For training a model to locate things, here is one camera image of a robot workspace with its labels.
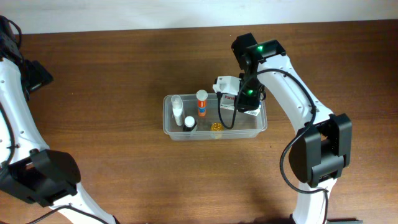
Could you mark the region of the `white Panadol box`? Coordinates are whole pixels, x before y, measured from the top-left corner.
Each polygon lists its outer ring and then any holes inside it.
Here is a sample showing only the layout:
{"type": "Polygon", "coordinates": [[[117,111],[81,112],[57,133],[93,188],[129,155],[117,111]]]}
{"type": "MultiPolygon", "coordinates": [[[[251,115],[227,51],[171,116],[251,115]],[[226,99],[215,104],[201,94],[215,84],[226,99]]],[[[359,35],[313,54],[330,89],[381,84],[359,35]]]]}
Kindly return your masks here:
{"type": "MultiPolygon", "coordinates": [[[[220,99],[220,108],[234,111],[235,97],[236,97],[235,95],[223,94],[223,96],[220,99]]],[[[244,114],[257,116],[260,112],[261,112],[261,105],[259,105],[258,109],[256,110],[244,111],[244,114]]]]}

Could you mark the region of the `orange tube white cap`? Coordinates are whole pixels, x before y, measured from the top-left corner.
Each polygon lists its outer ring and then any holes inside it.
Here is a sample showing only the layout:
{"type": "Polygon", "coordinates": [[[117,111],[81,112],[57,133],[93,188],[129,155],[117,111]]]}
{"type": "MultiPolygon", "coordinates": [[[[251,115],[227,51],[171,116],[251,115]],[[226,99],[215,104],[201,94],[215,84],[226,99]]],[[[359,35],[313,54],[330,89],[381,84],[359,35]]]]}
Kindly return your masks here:
{"type": "Polygon", "coordinates": [[[205,117],[208,93],[205,90],[198,90],[196,93],[196,97],[197,97],[198,115],[200,117],[205,117]]]}

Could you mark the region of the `small gold lid jar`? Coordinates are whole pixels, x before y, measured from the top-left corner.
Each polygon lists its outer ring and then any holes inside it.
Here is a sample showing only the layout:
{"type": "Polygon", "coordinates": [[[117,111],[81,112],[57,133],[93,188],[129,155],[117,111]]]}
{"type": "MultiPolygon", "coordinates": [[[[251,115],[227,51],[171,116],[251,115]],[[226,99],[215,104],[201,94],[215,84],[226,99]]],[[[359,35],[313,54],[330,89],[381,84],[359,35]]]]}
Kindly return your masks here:
{"type": "Polygon", "coordinates": [[[223,135],[223,125],[221,123],[213,123],[211,125],[211,137],[213,139],[220,139],[223,135]]]}

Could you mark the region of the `dark bottle white cap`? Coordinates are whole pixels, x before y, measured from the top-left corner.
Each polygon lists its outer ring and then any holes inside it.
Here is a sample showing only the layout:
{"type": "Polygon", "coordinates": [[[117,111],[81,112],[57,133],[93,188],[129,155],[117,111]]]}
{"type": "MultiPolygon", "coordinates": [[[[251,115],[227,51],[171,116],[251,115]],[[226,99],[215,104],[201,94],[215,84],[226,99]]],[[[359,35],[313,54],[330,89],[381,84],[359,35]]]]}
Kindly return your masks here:
{"type": "Polygon", "coordinates": [[[192,132],[197,129],[197,121],[193,116],[187,116],[184,120],[183,131],[192,132]]]}

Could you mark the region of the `white squeeze bottle clear cap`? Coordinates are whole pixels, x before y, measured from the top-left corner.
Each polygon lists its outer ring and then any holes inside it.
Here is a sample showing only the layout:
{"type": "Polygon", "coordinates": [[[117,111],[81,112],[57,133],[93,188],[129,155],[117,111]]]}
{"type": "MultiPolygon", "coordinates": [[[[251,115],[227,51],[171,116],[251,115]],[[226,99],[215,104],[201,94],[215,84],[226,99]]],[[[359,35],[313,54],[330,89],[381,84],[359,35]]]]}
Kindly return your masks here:
{"type": "Polygon", "coordinates": [[[185,111],[183,108],[183,100],[180,95],[171,97],[172,112],[177,126],[183,126],[185,122],[185,111]]]}

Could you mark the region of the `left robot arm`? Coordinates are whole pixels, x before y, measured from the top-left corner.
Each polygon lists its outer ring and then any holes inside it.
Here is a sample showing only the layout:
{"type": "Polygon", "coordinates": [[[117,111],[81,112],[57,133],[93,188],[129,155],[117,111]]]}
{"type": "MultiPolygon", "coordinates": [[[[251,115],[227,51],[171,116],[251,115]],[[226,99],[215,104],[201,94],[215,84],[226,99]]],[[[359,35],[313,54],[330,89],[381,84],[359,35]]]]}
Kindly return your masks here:
{"type": "Polygon", "coordinates": [[[36,60],[20,51],[20,27],[1,17],[1,191],[50,211],[33,222],[61,213],[72,223],[117,223],[87,193],[74,158],[51,150],[36,127],[30,94],[53,81],[36,60]]]}

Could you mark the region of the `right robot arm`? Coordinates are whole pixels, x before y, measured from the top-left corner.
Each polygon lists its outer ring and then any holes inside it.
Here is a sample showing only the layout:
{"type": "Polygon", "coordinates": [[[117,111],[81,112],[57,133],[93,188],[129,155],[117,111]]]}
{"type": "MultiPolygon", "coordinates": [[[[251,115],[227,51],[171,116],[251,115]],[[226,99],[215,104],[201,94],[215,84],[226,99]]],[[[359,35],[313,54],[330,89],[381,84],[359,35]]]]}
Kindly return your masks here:
{"type": "Polygon", "coordinates": [[[279,161],[283,180],[298,193],[293,222],[326,223],[330,192],[350,164],[351,120],[318,100],[277,40],[259,43],[248,33],[237,37],[231,49],[243,70],[235,101],[238,111],[256,109],[267,89],[295,131],[279,161]]]}

